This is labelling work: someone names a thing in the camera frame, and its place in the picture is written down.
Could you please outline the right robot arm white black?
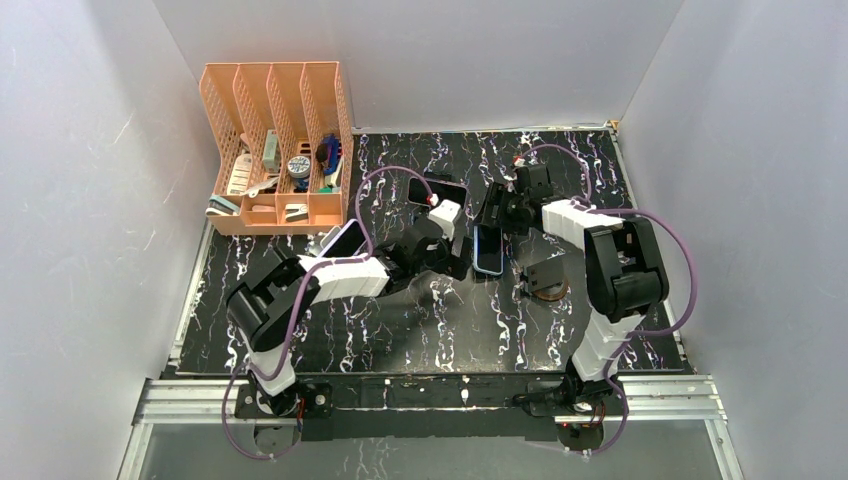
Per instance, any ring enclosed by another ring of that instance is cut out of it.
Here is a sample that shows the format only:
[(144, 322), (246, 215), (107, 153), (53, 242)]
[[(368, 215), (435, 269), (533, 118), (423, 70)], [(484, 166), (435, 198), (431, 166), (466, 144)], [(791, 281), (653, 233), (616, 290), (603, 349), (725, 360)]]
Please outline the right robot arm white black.
[(536, 229), (572, 244), (584, 255), (590, 320), (563, 379), (528, 387), (511, 402), (531, 415), (587, 414), (612, 395), (622, 396), (617, 365), (643, 319), (668, 296), (668, 277), (651, 222), (594, 210), (588, 199), (554, 193), (544, 165), (517, 161), (515, 179), (494, 182), (476, 224), (504, 234)]

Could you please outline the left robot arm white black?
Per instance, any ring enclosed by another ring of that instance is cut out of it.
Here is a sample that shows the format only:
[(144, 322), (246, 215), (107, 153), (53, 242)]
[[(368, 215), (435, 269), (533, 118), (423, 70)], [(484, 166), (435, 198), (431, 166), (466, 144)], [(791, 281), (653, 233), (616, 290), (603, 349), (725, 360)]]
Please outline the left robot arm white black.
[(392, 295), (425, 272), (462, 280), (472, 253), (471, 237), (448, 233), (428, 218), (354, 256), (286, 257), (274, 251), (226, 299), (227, 318), (247, 346), (247, 377), (257, 408), (286, 417), (314, 406), (316, 393), (297, 381), (291, 360), (295, 328), (312, 305)]

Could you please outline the phone with pink case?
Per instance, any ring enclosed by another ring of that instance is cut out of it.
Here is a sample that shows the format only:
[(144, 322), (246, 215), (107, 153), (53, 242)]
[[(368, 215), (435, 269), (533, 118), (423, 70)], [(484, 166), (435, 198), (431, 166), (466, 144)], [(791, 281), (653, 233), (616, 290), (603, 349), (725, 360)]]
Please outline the phone with pink case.
[(428, 197), (430, 193), (435, 194), (439, 200), (449, 200), (460, 207), (465, 207), (467, 203), (468, 189), (466, 186), (455, 182), (449, 182), (440, 179), (427, 178), (424, 183), (415, 177), (409, 179), (407, 201), (416, 205), (428, 205)]

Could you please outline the phone with purple case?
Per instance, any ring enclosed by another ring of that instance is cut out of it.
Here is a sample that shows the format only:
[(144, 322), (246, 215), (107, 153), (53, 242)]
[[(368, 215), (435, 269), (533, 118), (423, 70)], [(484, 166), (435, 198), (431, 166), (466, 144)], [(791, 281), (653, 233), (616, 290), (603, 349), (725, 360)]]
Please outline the phone with purple case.
[(366, 245), (361, 222), (353, 218), (338, 229), (331, 230), (321, 241), (318, 258), (344, 258), (359, 254)]

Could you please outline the phone with blue case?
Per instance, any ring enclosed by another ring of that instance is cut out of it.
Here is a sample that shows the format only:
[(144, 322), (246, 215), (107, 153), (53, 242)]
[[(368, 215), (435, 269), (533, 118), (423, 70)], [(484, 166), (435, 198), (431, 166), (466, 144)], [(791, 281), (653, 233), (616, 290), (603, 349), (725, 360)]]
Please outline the phone with blue case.
[(475, 225), (473, 229), (472, 266), (477, 273), (503, 274), (503, 233), (500, 228)]

